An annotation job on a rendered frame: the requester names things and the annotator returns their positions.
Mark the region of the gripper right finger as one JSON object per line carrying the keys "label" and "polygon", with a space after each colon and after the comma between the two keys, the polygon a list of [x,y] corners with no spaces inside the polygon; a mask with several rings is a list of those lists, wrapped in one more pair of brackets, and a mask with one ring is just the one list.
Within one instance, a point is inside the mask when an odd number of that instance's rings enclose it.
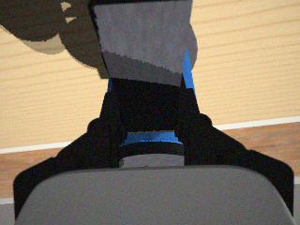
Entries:
{"label": "gripper right finger", "polygon": [[233,165],[260,173],[274,185],[293,217],[293,169],[281,160],[247,150],[213,127],[210,117],[200,113],[193,88],[186,88],[183,73],[174,135],[184,145],[184,166]]}

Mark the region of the blue kettle with black handle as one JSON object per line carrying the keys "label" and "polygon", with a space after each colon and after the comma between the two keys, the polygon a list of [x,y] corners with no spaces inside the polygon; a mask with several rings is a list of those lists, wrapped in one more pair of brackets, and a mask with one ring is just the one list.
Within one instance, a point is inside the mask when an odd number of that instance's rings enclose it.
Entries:
{"label": "blue kettle with black handle", "polygon": [[193,0],[89,0],[126,126],[119,168],[184,166],[174,122],[182,73],[195,87],[187,42]]}

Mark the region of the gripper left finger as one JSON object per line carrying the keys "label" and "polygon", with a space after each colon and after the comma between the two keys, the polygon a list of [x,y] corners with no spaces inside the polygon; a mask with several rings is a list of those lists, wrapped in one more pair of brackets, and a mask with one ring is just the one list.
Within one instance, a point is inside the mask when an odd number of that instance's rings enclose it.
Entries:
{"label": "gripper left finger", "polygon": [[70,171],[119,168],[118,147],[127,137],[128,129],[112,85],[111,92],[105,93],[99,118],[88,124],[87,132],[56,157],[47,158],[15,177],[15,221],[32,190],[43,180]]}

